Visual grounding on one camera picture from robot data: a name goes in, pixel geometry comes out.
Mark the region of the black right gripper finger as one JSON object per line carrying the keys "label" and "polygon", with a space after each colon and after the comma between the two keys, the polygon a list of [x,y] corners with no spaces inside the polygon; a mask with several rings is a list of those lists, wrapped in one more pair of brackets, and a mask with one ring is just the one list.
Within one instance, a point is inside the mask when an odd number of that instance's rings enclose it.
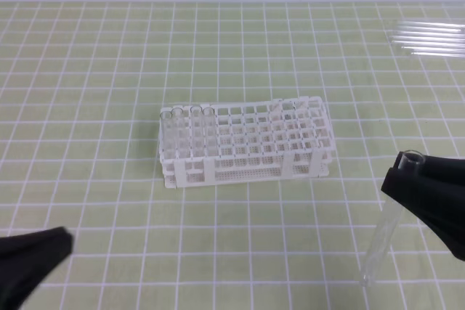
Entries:
{"label": "black right gripper finger", "polygon": [[401,152],[397,186],[402,194],[464,194],[464,160]]}
{"label": "black right gripper finger", "polygon": [[464,260],[464,185],[390,168],[381,191],[425,223],[454,257]]}

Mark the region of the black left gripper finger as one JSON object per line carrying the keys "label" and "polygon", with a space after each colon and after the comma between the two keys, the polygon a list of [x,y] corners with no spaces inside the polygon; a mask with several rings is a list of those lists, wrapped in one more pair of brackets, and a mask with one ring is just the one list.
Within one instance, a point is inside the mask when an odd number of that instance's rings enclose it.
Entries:
{"label": "black left gripper finger", "polygon": [[73,252],[65,227],[1,238],[1,308],[19,309],[38,285]]}

